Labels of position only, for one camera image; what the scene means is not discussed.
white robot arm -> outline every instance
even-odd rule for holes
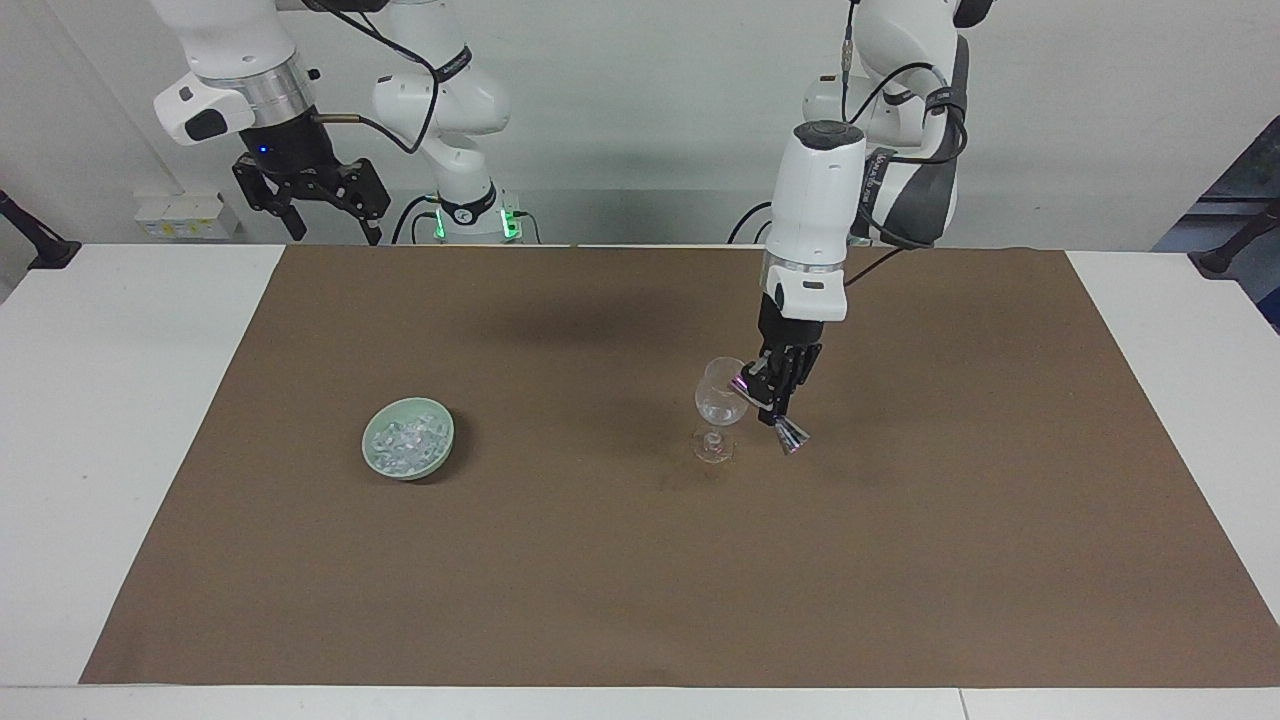
[[[387,0],[325,0],[338,10],[378,10]],[[247,147],[232,170],[255,210],[284,222],[293,240],[306,224],[293,200],[323,200],[360,220],[370,245],[390,205],[372,164],[340,163],[319,120],[297,46],[271,0],[151,0],[178,35],[191,72],[155,100],[180,145],[239,133]]]
[[[932,247],[951,224],[964,131],[969,45],[956,28],[982,22],[992,0],[861,0],[852,47],[869,77],[824,76],[805,118],[854,118],[872,146],[856,238]],[[911,64],[929,65],[897,73]]]
[[[500,132],[511,119],[506,88],[472,63],[471,50],[445,0],[392,0],[390,35],[436,68],[380,78],[374,88],[379,120],[401,136],[417,133],[439,97],[421,152],[435,176],[440,201],[436,234],[451,242],[508,242],[520,233],[506,192],[489,174],[485,156],[467,136]]]
[[[992,0],[852,3],[846,63],[856,46],[876,79],[850,82],[845,94],[835,77],[822,78],[805,99],[809,122],[788,141],[773,192],[760,357],[733,382],[788,455],[809,439],[787,418],[791,396],[822,351],[823,323],[847,311],[849,238],[931,247],[951,220],[955,160],[966,142],[968,45],[956,27],[979,22]],[[865,156],[868,141],[882,146]]]

cable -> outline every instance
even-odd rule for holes
[[[942,78],[942,76],[938,73],[938,69],[933,67],[933,64],[931,63],[908,63],[901,68],[884,76],[884,79],[882,79],[879,85],[876,86],[876,90],[873,90],[872,94],[867,96],[867,101],[863,102],[863,106],[858,109],[858,113],[854,114],[854,119],[849,120],[849,124],[855,124],[858,122],[858,118],[863,117],[863,113],[867,111],[867,108],[872,106],[872,102],[874,102],[876,99],[879,97],[881,92],[884,92],[884,88],[888,86],[888,83],[893,82],[893,78],[909,70],[933,70],[933,73],[937,74],[940,79]]]
[[[396,222],[396,232],[392,233],[392,245],[399,242],[399,232],[404,228],[404,222],[408,219],[408,214],[413,211],[422,202],[439,202],[440,200],[430,195],[420,195],[413,200],[410,200],[408,205],[404,206],[404,211],[401,213],[399,220]]]
[[[870,265],[867,265],[867,269],[864,269],[863,272],[860,272],[856,275],[854,275],[854,277],[849,278],[847,281],[845,281],[845,287],[849,287],[849,286],[854,284],[855,282],[865,278],[867,275],[872,274],[872,270],[874,270],[876,268],[879,268],[884,263],[888,263],[899,252],[905,252],[905,251],[906,251],[905,249],[899,247],[897,250],[891,250],[890,252],[886,252],[883,258],[881,258],[879,260],[876,260]]]
[[[902,250],[922,250],[924,247],[932,247],[932,245],[914,242],[909,238],[895,234],[892,231],[876,222],[876,218],[872,217],[872,214],[867,210],[867,208],[863,206],[861,202],[858,204],[858,217],[865,220],[869,227],[874,228],[877,232],[881,233],[881,242],[901,247]]]
[[[845,22],[845,45],[840,53],[840,119],[849,122],[849,73],[854,69],[854,8],[860,0],[849,0],[849,20]]]
[[[538,218],[535,218],[532,213],[529,213],[529,211],[525,211],[525,210],[516,210],[515,217],[516,218],[529,218],[530,220],[534,222],[534,240],[538,242],[538,245],[541,245],[543,243],[543,231],[538,228]]]
[[[728,242],[726,245],[733,245],[733,241],[737,240],[737,233],[742,231],[742,225],[745,225],[746,222],[750,220],[753,215],[755,215],[760,210],[764,210],[765,208],[772,208],[772,206],[773,202],[760,202],[755,208],[748,210],[746,214],[742,215],[742,219],[739,220],[736,225],[733,225],[733,232],[728,233]]]
[[[333,9],[333,6],[329,4],[329,0],[314,0],[314,1],[315,1],[316,5],[320,5],[320,8],[324,9],[326,13],[329,13],[330,15],[333,15],[333,17],[338,18],[339,20],[347,23],[348,26],[356,28],[357,31],[360,31],[360,33],[376,40],[378,42],[381,42],[383,45],[390,47],[392,50],[399,53],[401,55],[408,58],[410,60],[417,63],[419,65],[422,65],[424,68],[426,68],[426,72],[430,73],[430,76],[431,76],[431,102],[430,102],[430,105],[426,106],[426,117],[422,118],[422,128],[417,132],[417,140],[413,141],[413,145],[406,145],[398,137],[394,137],[394,135],[389,129],[387,129],[385,127],[375,123],[374,120],[370,120],[369,118],[365,118],[362,115],[356,115],[360,119],[355,120],[355,122],[358,122],[362,126],[369,126],[369,127],[371,127],[371,128],[381,132],[383,135],[390,137],[396,142],[396,145],[401,150],[403,150],[404,152],[407,152],[410,155],[417,152],[419,149],[422,147],[422,141],[426,140],[428,128],[431,127],[431,119],[435,117],[435,105],[440,100],[440,79],[439,79],[439,73],[436,72],[435,67],[431,65],[431,63],[426,61],[426,59],[422,58],[421,55],[419,55],[417,53],[413,53],[412,50],[410,50],[408,47],[404,47],[399,42],[396,42],[394,40],[390,40],[387,36],[384,36],[381,32],[378,31],[376,27],[374,27],[372,22],[369,22],[369,27],[365,27],[365,26],[360,24],[358,22],[356,22],[356,20],[351,19],[349,17],[347,17],[346,13],[340,13],[340,12]],[[316,117],[316,122],[321,122],[323,123],[323,122],[347,122],[347,120],[325,120],[324,115],[317,115]]]
[[[408,224],[408,240],[413,245],[417,245],[417,222],[421,220],[422,218],[435,219],[435,211],[434,210],[428,210],[426,213],[419,213],[417,217],[413,218],[413,222],[411,222]]]
[[[969,147],[969,131],[964,127],[964,120],[956,113],[947,113],[947,118],[955,122],[956,131],[960,133],[960,143],[956,146],[955,152],[946,158],[901,158],[893,155],[888,159],[890,163],[899,163],[902,165],[946,165],[947,163],[959,158],[966,147]]]
[[[374,24],[374,20],[369,19],[369,13],[361,10],[356,14],[360,15],[360,19],[365,20],[365,26],[369,27],[369,29],[376,32],[380,37],[385,37],[381,31],[378,29],[378,26]]]

wine glass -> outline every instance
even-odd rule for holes
[[[741,372],[741,360],[717,357],[707,364],[707,372],[694,392],[698,414],[707,420],[694,433],[694,455],[704,462],[723,462],[733,456],[733,439],[726,434],[727,428],[750,409],[746,398],[730,387]]]

green bowl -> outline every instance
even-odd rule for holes
[[[449,430],[445,439],[444,455],[440,455],[439,460],[428,465],[426,470],[422,470],[421,473],[392,475],[374,468],[374,436],[387,429],[387,425],[392,423],[403,424],[424,416],[444,420],[444,425]],[[444,465],[444,461],[449,459],[449,452],[453,450],[453,415],[449,415],[449,411],[443,405],[434,400],[428,400],[426,397],[406,397],[404,400],[397,400],[387,407],[383,407],[376,415],[374,415],[374,419],[369,421],[365,427],[365,437],[361,441],[361,455],[365,457],[365,464],[367,464],[372,471],[383,475],[384,478],[392,478],[393,480],[402,480],[406,483],[421,480],[422,478],[439,470],[440,465]]]

white table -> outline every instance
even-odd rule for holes
[[[280,252],[87,246],[0,305],[0,719],[1280,717],[1280,688],[74,687]],[[1070,258],[1276,615],[1280,340],[1183,256]]]

